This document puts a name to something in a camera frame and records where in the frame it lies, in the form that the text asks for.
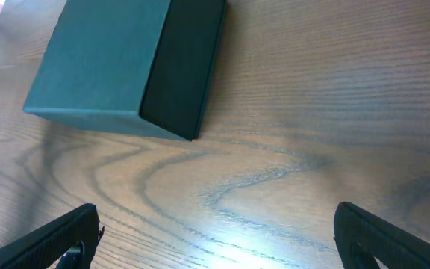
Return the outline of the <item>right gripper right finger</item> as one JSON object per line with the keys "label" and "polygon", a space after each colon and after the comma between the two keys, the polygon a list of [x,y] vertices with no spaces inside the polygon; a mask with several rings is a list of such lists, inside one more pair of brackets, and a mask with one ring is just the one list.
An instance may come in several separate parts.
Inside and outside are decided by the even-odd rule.
{"label": "right gripper right finger", "polygon": [[370,212],[341,202],[334,239],[345,268],[430,268],[430,244]]}

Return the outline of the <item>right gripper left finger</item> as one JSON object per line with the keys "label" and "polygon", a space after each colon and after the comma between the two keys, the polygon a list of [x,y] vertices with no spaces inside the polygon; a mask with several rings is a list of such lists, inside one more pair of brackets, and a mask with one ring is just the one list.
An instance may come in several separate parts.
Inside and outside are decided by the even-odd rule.
{"label": "right gripper left finger", "polygon": [[83,204],[0,248],[0,269],[89,268],[103,234],[96,206]]}

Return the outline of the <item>dark green box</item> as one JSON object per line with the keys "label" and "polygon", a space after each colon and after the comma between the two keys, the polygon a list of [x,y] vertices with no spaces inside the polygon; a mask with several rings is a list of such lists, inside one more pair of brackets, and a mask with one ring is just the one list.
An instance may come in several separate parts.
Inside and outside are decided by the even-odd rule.
{"label": "dark green box", "polygon": [[23,109],[79,129],[199,136],[225,0],[68,0]]}

